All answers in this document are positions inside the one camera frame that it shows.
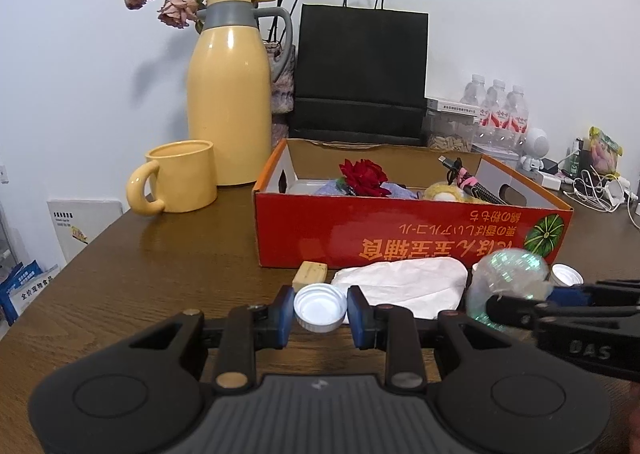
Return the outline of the person's right hand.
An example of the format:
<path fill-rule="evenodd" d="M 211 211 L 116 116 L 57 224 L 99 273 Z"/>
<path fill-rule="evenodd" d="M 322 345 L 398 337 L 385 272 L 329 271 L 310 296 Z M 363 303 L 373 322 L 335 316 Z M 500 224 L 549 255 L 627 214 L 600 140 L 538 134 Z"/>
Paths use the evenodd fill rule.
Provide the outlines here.
<path fill-rule="evenodd" d="M 640 441 L 640 402 L 639 384 L 631 382 L 627 396 L 620 404 L 617 415 L 618 452 L 639 454 Z"/>

